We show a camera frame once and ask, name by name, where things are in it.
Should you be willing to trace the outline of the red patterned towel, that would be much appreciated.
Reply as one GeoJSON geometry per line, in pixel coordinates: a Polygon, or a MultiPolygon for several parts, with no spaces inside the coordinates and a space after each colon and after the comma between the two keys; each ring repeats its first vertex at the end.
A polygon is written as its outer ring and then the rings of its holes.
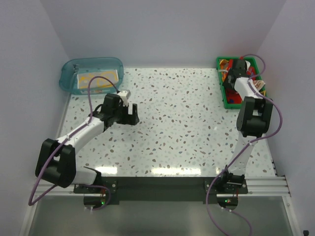
{"type": "MultiPolygon", "coordinates": [[[[225,81],[228,71],[232,67],[232,63],[233,63],[233,59],[220,59],[219,60],[222,82],[225,81]]],[[[256,74],[256,69],[252,66],[252,64],[249,61],[247,61],[247,68],[248,68],[247,70],[248,75],[256,74]]],[[[225,88],[225,95],[226,95],[226,100],[228,104],[241,104],[242,102],[240,95],[235,91],[225,88]]]]}

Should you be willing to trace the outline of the yellow grey patterned towel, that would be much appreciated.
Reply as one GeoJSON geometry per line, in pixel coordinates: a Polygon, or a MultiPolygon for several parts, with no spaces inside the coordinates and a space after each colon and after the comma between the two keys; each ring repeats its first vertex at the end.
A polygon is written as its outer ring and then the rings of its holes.
{"type": "Polygon", "coordinates": [[[95,72],[79,73],[77,75],[77,88],[87,89],[88,84],[92,78],[96,77],[90,85],[90,88],[107,88],[112,87],[113,83],[116,85],[119,82],[117,70],[102,70],[95,72]]]}

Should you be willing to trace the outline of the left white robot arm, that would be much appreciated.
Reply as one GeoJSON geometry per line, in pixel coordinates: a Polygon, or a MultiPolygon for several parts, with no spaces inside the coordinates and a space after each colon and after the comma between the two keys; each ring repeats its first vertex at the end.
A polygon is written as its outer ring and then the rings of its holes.
{"type": "Polygon", "coordinates": [[[101,173],[77,167],[76,154],[114,123],[136,125],[139,122],[137,104],[133,104],[132,113],[128,113],[130,95],[129,90],[107,94],[100,111],[94,110],[75,130],[56,140],[46,139],[41,146],[36,177],[62,188],[79,184],[85,185],[91,193],[99,192],[103,186],[101,173]]]}

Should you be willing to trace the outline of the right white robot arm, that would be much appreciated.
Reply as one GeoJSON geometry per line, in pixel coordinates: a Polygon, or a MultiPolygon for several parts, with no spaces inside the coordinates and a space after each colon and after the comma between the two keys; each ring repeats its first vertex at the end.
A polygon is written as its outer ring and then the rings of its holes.
{"type": "Polygon", "coordinates": [[[232,164],[227,165],[216,183],[220,192],[230,193],[246,186],[246,166],[257,143],[256,139],[261,138],[270,125],[273,104],[261,97],[262,94],[255,86],[256,81],[250,78],[250,65],[245,59],[231,59],[226,68],[223,86],[227,91],[239,94],[242,103],[236,120],[239,136],[231,158],[232,164]]]}

